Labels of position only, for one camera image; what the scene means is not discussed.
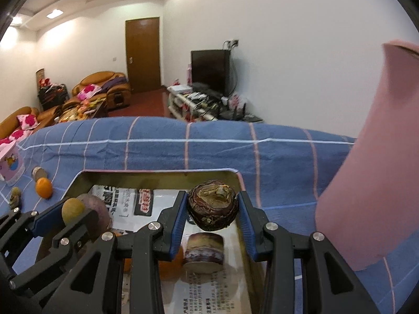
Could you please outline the small yellow-green fruit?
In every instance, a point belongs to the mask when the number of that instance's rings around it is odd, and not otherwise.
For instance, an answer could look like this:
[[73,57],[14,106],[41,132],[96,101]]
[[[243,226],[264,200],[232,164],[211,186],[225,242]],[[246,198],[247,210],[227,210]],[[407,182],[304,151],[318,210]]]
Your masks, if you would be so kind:
[[76,198],[69,198],[63,203],[62,219],[65,225],[70,225],[85,211],[85,204]]

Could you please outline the orange fruit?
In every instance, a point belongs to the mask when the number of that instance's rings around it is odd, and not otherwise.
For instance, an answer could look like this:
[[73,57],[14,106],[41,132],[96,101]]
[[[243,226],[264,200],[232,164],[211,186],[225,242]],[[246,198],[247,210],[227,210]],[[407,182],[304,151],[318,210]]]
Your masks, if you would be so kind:
[[53,184],[47,177],[37,179],[35,189],[41,199],[50,199],[53,195]]

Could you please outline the dark brown mangosteen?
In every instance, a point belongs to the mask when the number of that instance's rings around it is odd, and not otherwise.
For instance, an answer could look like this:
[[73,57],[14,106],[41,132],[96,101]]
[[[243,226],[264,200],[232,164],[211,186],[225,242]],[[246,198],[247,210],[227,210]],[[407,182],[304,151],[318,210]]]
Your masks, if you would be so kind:
[[236,192],[230,185],[212,180],[190,190],[187,210],[200,229],[214,232],[228,227],[235,221],[239,203]]

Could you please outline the small brown kiwi fruit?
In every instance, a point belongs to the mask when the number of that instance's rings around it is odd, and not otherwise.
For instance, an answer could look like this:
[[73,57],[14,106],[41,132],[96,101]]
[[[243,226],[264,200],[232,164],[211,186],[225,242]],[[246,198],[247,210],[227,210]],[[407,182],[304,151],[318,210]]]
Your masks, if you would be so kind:
[[9,199],[9,207],[13,211],[15,208],[21,208],[21,189],[15,186],[11,189],[11,195]]

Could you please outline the pink cartoon mug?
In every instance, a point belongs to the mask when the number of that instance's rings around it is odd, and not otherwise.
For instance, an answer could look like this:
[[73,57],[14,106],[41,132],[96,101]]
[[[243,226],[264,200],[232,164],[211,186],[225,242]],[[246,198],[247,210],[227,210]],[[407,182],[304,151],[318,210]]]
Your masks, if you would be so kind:
[[25,171],[24,160],[19,153],[16,141],[4,145],[1,149],[1,181],[13,186]]

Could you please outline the printed paper liner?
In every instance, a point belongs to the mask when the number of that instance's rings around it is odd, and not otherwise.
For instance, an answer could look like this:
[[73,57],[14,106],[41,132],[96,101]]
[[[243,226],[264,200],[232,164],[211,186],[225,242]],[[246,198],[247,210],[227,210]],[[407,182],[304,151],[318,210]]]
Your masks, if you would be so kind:
[[[108,208],[112,229],[122,235],[136,232],[156,221],[165,208],[173,206],[175,189],[127,189],[94,185],[88,194],[98,196]],[[188,237],[201,230],[190,220],[185,223],[181,246],[184,254]],[[173,281],[161,281],[166,313],[251,313],[239,229],[236,223],[217,231],[224,238],[224,268],[212,274],[193,274],[183,267]]]

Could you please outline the orange in tin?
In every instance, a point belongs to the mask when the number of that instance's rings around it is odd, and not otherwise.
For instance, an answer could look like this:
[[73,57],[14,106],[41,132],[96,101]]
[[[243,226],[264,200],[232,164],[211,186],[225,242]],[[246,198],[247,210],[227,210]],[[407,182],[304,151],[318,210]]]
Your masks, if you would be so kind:
[[[183,272],[184,250],[180,246],[178,253],[171,262],[158,262],[159,278],[161,281],[173,281],[180,278]],[[131,276],[131,258],[124,260],[124,280]]]

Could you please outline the pink thermos bottle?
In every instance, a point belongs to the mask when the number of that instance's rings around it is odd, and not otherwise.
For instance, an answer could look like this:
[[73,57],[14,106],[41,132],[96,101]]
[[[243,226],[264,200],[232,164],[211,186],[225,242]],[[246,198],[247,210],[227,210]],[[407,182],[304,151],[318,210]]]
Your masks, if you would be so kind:
[[315,211],[316,229],[354,271],[418,231],[418,46],[391,41],[383,52],[366,122]]

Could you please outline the brown leather sofa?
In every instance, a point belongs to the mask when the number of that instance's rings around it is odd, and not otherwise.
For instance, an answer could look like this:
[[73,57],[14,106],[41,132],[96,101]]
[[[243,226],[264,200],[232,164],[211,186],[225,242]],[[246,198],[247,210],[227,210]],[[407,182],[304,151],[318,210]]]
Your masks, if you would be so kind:
[[61,111],[62,106],[54,106],[42,112],[29,106],[22,107],[1,121],[1,140],[9,138],[15,132],[30,135],[40,129],[52,126]]

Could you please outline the pink metal tin box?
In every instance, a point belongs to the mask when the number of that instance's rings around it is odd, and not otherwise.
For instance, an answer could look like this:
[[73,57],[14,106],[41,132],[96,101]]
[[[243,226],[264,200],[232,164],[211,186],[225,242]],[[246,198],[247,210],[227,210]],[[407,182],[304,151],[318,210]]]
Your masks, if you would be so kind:
[[[175,189],[188,192],[194,186],[203,182],[218,179],[230,185],[235,191],[242,191],[244,183],[241,175],[228,169],[222,170],[185,170],[185,171],[135,171],[135,172],[95,172],[86,171],[80,173],[68,189],[67,197],[77,196],[89,191],[94,185],[115,186],[127,189]],[[261,270],[256,266],[244,250],[244,236],[240,225],[239,244],[241,247],[244,271],[247,282],[251,313],[257,313],[259,302],[263,293],[263,281]],[[122,309],[129,309],[130,278],[122,282]]]

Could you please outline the black cluttered rack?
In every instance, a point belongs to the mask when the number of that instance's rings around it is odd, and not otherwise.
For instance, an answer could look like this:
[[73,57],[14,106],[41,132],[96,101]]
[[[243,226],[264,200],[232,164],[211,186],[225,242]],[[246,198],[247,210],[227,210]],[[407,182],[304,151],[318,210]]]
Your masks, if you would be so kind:
[[43,111],[63,105],[69,94],[65,84],[52,83],[49,78],[38,81],[38,99]]

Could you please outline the pink floral cushion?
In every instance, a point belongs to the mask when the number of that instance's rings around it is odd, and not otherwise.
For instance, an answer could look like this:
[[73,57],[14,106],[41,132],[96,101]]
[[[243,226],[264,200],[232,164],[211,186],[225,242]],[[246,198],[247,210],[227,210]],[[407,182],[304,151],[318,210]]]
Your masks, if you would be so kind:
[[102,87],[100,87],[99,85],[89,84],[78,93],[77,98],[80,101],[84,101],[84,100],[92,98],[95,94],[99,93],[101,90],[102,90]]

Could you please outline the white tv stand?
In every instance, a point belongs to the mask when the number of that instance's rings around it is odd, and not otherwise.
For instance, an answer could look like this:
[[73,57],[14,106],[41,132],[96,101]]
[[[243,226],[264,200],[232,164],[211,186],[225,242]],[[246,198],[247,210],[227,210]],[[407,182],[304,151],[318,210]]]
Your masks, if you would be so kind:
[[194,92],[188,85],[173,85],[167,88],[168,111],[178,120],[188,123],[217,121],[225,109],[221,99],[202,92]]

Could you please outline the brown wooden door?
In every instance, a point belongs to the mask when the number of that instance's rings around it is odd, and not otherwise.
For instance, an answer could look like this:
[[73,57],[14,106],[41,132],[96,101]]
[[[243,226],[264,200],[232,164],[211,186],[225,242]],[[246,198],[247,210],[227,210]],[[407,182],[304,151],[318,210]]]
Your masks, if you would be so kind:
[[126,65],[134,94],[161,87],[160,19],[128,20],[125,23]]

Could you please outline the black television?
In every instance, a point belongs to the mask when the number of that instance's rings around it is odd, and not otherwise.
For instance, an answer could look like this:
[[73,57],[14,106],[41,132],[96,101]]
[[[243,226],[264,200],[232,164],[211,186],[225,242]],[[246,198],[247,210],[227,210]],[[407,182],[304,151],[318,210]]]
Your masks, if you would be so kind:
[[192,87],[209,89],[226,97],[230,85],[230,51],[193,50],[190,55]]

